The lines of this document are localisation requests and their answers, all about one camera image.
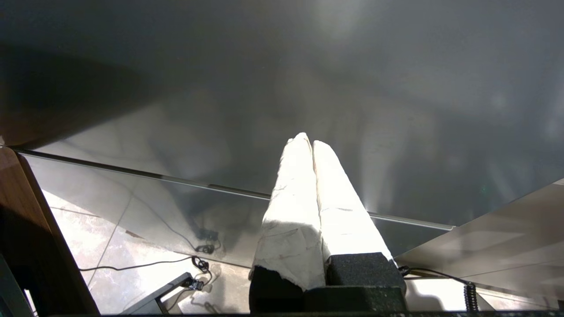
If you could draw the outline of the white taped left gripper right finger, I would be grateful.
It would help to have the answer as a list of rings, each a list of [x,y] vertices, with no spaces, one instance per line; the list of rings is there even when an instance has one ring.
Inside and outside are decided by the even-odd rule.
[[[403,276],[336,153],[316,140],[313,159],[327,285],[405,292]]]

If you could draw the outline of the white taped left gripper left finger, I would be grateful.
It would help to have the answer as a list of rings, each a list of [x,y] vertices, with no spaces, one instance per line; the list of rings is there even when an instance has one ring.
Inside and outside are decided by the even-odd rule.
[[[307,291],[326,286],[312,144],[288,139],[249,273],[251,313],[301,312]]]

